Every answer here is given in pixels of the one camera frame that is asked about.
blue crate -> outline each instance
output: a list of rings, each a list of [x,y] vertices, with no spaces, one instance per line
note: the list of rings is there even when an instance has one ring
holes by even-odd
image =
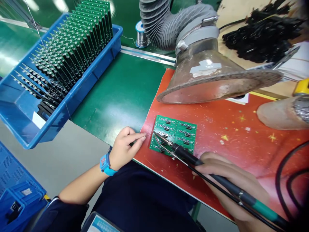
[[[25,196],[21,193],[25,189],[30,189],[32,193]],[[23,231],[32,216],[47,205],[44,199],[45,194],[46,190],[0,142],[1,231]],[[23,208],[18,217],[6,225],[4,215],[9,212],[14,201],[17,201]]]
[[[6,188],[28,181],[42,196],[46,190],[0,142],[0,197]]]
[[[41,196],[27,181],[7,188],[0,198],[1,231],[23,231],[30,219],[47,205]]]
[[[42,39],[44,40],[46,37],[49,37],[53,30],[57,30],[57,26],[61,27],[60,23],[65,20],[66,16],[68,14],[62,15],[50,27],[48,32],[42,36]],[[70,90],[51,117],[47,119],[42,129],[39,129],[32,122],[33,112],[38,111],[37,105],[40,103],[40,100],[30,95],[10,75],[15,74],[14,70],[19,73],[21,72],[19,64],[9,75],[0,81],[0,118],[25,149],[32,149],[38,143],[52,141],[56,137],[66,121],[121,50],[120,37],[122,31],[122,27],[113,24],[114,37],[85,71],[82,78]],[[29,59],[31,53],[34,53],[33,51],[39,47],[39,44],[42,44],[41,40],[38,40],[30,49],[21,60],[21,63],[26,64],[45,77]]]
[[[5,228],[8,224],[15,224],[19,217],[23,215],[29,216],[30,213],[37,208],[38,203],[42,199],[42,194],[36,191],[29,182],[17,184],[11,188],[7,188],[0,198],[0,228]],[[9,222],[8,215],[16,215],[16,218]]]

green workbench surface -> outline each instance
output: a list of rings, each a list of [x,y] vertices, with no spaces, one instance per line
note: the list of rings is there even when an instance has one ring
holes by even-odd
[[[38,39],[35,30],[0,22],[0,76],[9,74]]]
[[[23,0],[19,3],[27,10]],[[65,11],[71,11],[74,0],[31,0],[31,13],[44,27],[50,27]],[[135,25],[140,20],[139,0],[110,0],[112,22],[123,27],[121,43],[136,48]],[[220,1],[203,1],[218,8]],[[195,4],[195,0],[175,0],[172,13]],[[0,7],[0,15],[10,15],[19,20],[5,4]],[[26,52],[39,39],[35,30],[0,22],[0,76],[5,77]],[[174,56],[174,52],[161,51],[152,45],[143,49],[153,53]],[[95,84],[71,120],[94,136],[112,145],[121,128],[130,126],[139,131],[146,119],[166,68],[161,63],[136,56],[119,53],[116,60]]]
[[[75,8],[75,3],[82,0],[28,0],[30,11],[35,21],[43,27],[49,28],[63,12],[72,11]],[[113,24],[123,27],[123,36],[121,37],[121,44],[123,46],[136,48],[134,41],[136,40],[135,25],[141,20],[139,10],[139,0],[105,0],[110,2],[111,15]],[[3,17],[9,16],[11,19],[22,20],[10,7],[0,0],[0,15]],[[20,5],[28,12],[27,5],[23,0],[18,0]],[[203,3],[212,5],[216,10],[221,1],[219,0],[204,0]],[[175,0],[172,7],[172,13],[177,13],[181,9],[194,5],[195,0]],[[174,51],[163,51],[149,45],[142,50],[164,54],[175,57]]]
[[[166,68],[172,67],[119,53],[71,120],[109,145],[125,126],[139,132]]]

dark blue shirt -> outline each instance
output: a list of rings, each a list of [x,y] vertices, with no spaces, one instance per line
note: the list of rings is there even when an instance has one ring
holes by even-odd
[[[166,180],[131,161],[104,182],[92,211],[130,231],[200,231],[188,214],[196,203]],[[59,199],[44,211],[33,231],[80,231],[88,206]]]

green circuit board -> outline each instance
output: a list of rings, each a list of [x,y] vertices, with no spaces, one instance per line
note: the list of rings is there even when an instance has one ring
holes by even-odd
[[[157,115],[154,132],[159,133],[173,143],[183,146],[193,154],[196,128],[197,126],[195,124]],[[168,150],[171,150],[171,147],[167,146],[164,141],[158,139],[158,142]],[[152,134],[149,148],[162,154],[169,155],[169,153],[156,142],[154,134]]]

gray floor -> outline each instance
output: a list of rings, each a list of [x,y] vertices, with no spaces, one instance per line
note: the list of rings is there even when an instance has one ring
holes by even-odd
[[[40,143],[24,150],[0,120],[0,141],[47,190],[50,198],[72,180],[98,163],[109,146],[71,121],[68,121],[52,142]],[[90,201],[94,206],[101,188]],[[237,226],[223,216],[202,205],[198,220],[207,232],[237,232]]]

